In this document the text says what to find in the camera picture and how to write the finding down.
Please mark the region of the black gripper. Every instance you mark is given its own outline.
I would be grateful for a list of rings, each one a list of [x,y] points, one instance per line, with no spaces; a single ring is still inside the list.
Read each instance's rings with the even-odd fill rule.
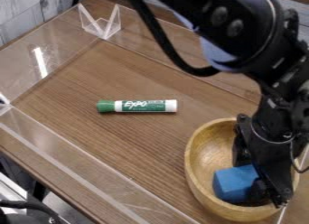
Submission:
[[[231,147],[233,166],[251,164],[258,178],[245,193],[251,206],[273,204],[284,206],[293,197],[292,173],[305,173],[296,164],[309,144],[308,134],[281,135],[272,138],[258,130],[258,123],[245,114],[238,114],[234,126],[235,138]]]

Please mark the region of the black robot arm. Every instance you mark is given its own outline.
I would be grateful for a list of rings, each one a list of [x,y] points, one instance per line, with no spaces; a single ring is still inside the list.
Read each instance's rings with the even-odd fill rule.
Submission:
[[[154,18],[154,37],[175,65],[193,75],[241,73],[261,89],[258,109],[238,115],[233,163],[255,171],[249,190],[230,202],[285,205],[294,164],[309,144],[309,45],[300,17],[278,0],[158,0],[199,36],[209,67],[190,66]]]

